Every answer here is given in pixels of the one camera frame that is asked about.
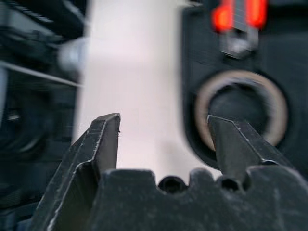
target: red plastic part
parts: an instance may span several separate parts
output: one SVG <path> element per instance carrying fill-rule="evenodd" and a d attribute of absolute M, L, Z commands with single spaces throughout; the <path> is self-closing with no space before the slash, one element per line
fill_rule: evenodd
<path fill-rule="evenodd" d="M 233 27 L 233 1 L 223 0 L 212 12 L 212 23 L 218 32 L 225 32 Z M 266 21 L 267 0 L 244 0 L 246 3 L 246 22 L 261 29 Z"/>
<path fill-rule="evenodd" d="M 218 32 L 230 30 L 233 27 L 233 0 L 224 0 L 212 12 L 212 23 Z"/>
<path fill-rule="evenodd" d="M 246 0 L 246 21 L 250 26 L 261 29 L 266 21 L 266 0 Z"/>

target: scratched metal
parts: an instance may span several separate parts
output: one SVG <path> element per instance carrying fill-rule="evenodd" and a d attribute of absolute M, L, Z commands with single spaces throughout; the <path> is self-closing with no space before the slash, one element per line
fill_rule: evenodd
<path fill-rule="evenodd" d="M 280 165 L 294 168 L 247 122 L 234 122 L 213 115 L 207 120 L 222 174 L 243 181 L 246 169 L 250 166 Z"/>
<path fill-rule="evenodd" d="M 95 119 L 65 154 L 36 209 L 30 231 L 83 230 L 103 171 L 116 167 L 120 115 Z"/>
<path fill-rule="evenodd" d="M 168 194 L 151 171 L 104 173 L 87 231 L 306 231 L 308 186 L 294 170 L 250 167 L 246 185 L 228 188 L 196 169 L 187 190 Z"/>

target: round opening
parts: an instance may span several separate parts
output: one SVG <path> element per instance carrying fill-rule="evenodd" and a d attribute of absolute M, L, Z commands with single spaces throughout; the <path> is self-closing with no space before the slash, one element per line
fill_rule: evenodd
<path fill-rule="evenodd" d="M 269 118 L 266 101 L 257 89 L 245 84 L 230 84 L 219 90 L 210 101 L 209 115 L 247 121 L 262 134 Z"/>
<path fill-rule="evenodd" d="M 232 180 L 232 179 L 224 179 L 221 182 L 221 186 L 223 189 L 226 189 L 228 191 L 238 191 L 239 190 L 239 185 L 236 181 Z"/>
<path fill-rule="evenodd" d="M 287 124 L 280 90 L 265 77 L 248 71 L 227 71 L 208 80 L 195 102 L 195 122 L 201 139 L 215 150 L 207 116 L 247 121 L 266 141 L 277 145 Z"/>
<path fill-rule="evenodd" d="M 168 176 L 163 178 L 159 182 L 158 187 L 160 190 L 169 194 L 181 193 L 188 188 L 184 181 L 176 176 Z"/>

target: white surface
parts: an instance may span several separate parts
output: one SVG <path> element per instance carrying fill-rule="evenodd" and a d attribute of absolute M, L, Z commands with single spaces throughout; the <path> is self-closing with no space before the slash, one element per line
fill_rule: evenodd
<path fill-rule="evenodd" d="M 98 116 L 120 112 L 118 168 L 145 168 L 156 181 L 209 169 L 188 146 L 180 91 L 183 0 L 96 0 L 79 94 L 75 138 Z"/>

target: metal ring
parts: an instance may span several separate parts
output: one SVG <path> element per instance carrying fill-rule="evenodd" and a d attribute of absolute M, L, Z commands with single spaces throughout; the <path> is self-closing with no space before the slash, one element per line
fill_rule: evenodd
<path fill-rule="evenodd" d="M 207 125 L 208 108 L 216 93 L 230 84 L 242 84 L 257 90 L 266 102 L 268 122 L 262 134 L 263 138 L 276 146 L 283 138 L 287 127 L 287 106 L 278 87 L 267 78 L 249 71 L 233 70 L 215 75 L 198 92 L 195 101 L 194 118 L 202 141 L 215 150 Z"/>

